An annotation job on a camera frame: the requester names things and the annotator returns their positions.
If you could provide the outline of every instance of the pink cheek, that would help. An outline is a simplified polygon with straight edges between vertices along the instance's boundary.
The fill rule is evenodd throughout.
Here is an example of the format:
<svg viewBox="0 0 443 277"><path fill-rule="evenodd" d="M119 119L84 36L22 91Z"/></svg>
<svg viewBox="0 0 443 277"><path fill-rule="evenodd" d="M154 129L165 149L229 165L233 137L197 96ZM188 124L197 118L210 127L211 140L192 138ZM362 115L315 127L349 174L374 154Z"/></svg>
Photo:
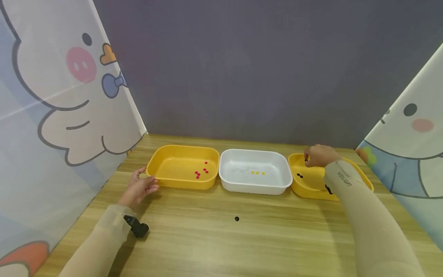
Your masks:
<svg viewBox="0 0 443 277"><path fill-rule="evenodd" d="M70 73L83 83L93 81L97 74L97 66L93 57L81 47L72 47L68 50L66 65Z"/></svg>
<svg viewBox="0 0 443 277"><path fill-rule="evenodd" d="M434 123L429 119L419 118L412 122L412 128L419 133L426 133L432 131Z"/></svg>

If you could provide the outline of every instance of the yellow plastic tray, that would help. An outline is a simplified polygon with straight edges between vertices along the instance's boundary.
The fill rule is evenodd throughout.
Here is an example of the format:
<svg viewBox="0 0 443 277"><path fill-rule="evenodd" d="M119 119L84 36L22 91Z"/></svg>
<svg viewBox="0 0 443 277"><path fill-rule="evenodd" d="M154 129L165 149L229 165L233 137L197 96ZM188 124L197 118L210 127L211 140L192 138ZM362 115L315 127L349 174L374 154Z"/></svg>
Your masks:
<svg viewBox="0 0 443 277"><path fill-rule="evenodd" d="M146 174L155 175L163 187L205 190L215 183L219 161L213 148L165 145L152 156Z"/></svg>
<svg viewBox="0 0 443 277"><path fill-rule="evenodd" d="M368 177L361 171L361 169L352 161L344 159L350 163L360 174L361 179L365 182L366 186L372 191L374 191L374 186ZM325 169L319 167L307 168L305 166L305 160L303 154L292 154L288 158L289 167L291 168L292 177L294 182L292 182L292 190L301 197L313 198L313 199L323 199L323 200L333 200L338 201L335 194L329 193L325 187L323 177L325 176Z"/></svg>

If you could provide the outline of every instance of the tray rim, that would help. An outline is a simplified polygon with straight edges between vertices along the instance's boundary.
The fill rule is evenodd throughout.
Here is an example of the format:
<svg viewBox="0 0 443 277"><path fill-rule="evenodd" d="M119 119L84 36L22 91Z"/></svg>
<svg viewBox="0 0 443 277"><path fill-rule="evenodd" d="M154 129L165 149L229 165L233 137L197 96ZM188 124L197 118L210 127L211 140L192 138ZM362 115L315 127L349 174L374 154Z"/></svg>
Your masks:
<svg viewBox="0 0 443 277"><path fill-rule="evenodd" d="M291 159L291 157L292 156L300 156L300 155L304 155L304 154L303 153L293 153L293 154L289 155L289 157L288 157L288 164L289 164L289 168L290 169L292 168L291 162L289 161ZM350 163L352 166L356 166L358 168L357 172L359 174L363 174L363 176L365 176L365 178L369 181L370 187L368 187L368 189L370 189L372 192L374 192L374 190L375 190L374 184L372 184L371 180L369 180L368 176L366 176L366 174L364 174L364 172L361 170L361 168L355 162L353 162L353 161L351 161L351 160L349 160L347 158L343 158L342 157L342 159L347 161L348 163ZM294 178L294 183L296 183L298 186L302 187L303 189L306 189L306 190L309 190L309 191L315 191L315 192L320 192L321 191L321 192L324 192L323 190L319 190L317 188L306 187L306 186L300 184L299 182L297 182L297 180L295 178Z"/></svg>
<svg viewBox="0 0 443 277"><path fill-rule="evenodd" d="M154 152L154 154L152 154L151 159L149 160L148 164L146 165L146 170L145 170L146 175L152 176L152 174L148 173L148 168L149 168L149 165L151 164L152 158L154 158L154 156L157 154L158 151L160 151L163 148L169 147L169 146L178 146L178 147L185 147L185 148L204 148L204 149L214 150L217 153L217 165L215 166L216 169L217 169L217 173L215 174L215 176L211 177L209 180L186 180L186 179L174 179L174 178L157 178L157 176L156 176L155 178L157 180L192 182L192 183L206 183L206 182L211 181L211 180L213 180L214 178L217 177L218 169L220 168L220 153L216 149L214 149L212 147L192 146L192 145L179 145L179 144L167 144L167 145L163 145L163 146L159 147Z"/></svg>
<svg viewBox="0 0 443 277"><path fill-rule="evenodd" d="M231 151L231 150L234 150L234 151L245 151L245 152L270 152L270 153L275 153L275 154L281 156L281 157L286 161L286 166L287 166L287 168L288 168L288 170L289 170L290 177L291 177L291 181L289 182L288 185L277 186L277 187L276 187L276 186L272 186L272 187L271 187L271 186L267 186L267 185L258 185L258 184L251 184L251 183L238 183L238 182L229 182L229 181L227 181L225 178L223 178L220 169L221 169L221 167L222 167L221 163L222 163L223 154L224 154L225 152L228 152L228 151ZM290 187L290 186L292 185L292 182L294 181L294 178L293 178L293 176L292 176L291 167L289 166L288 160L287 160L282 154L280 154L280 153L278 153L278 152L275 152L275 151L265 151L265 150L238 149L238 148L229 148L229 149L226 149L226 150L223 151L223 152L221 153L221 155L220 155L220 161L219 161L219 163L218 163L218 175L220 176L220 179L221 179L223 182L226 182L226 183L229 183L229 184L233 184L233 185L244 185L244 186L252 186L252 187L288 188L288 187Z"/></svg>

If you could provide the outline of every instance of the beige arm sleeve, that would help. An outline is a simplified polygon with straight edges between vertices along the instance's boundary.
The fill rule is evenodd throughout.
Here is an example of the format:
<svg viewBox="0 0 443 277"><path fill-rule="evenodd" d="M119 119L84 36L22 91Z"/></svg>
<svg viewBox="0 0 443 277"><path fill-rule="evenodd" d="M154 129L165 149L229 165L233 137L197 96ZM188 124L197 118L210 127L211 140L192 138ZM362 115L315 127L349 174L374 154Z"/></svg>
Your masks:
<svg viewBox="0 0 443 277"><path fill-rule="evenodd" d="M131 229L123 215L134 215L134 212L125 206L110 205L59 276L108 276L115 256Z"/></svg>
<svg viewBox="0 0 443 277"><path fill-rule="evenodd" d="M397 222L352 165L340 160L325 170L325 184L340 199L354 234L358 276L423 277Z"/></svg>

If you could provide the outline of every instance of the wooden table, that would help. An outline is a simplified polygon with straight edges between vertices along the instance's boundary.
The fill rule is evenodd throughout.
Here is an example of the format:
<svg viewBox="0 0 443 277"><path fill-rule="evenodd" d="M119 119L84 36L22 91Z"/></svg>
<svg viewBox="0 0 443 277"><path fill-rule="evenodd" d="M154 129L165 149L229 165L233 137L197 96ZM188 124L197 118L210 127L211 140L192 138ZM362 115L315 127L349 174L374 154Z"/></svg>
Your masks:
<svg viewBox="0 0 443 277"><path fill-rule="evenodd" d="M109 179L36 274L57 276L115 203L131 173L166 144L276 151L288 157L304 147L146 135ZM443 254L352 149L337 149L369 177L375 194L412 244L427 277L441 276ZM354 241L338 202L226 191L217 179L207 191L161 188L136 211L150 227L145 240L130 233L110 276L355 276Z"/></svg>

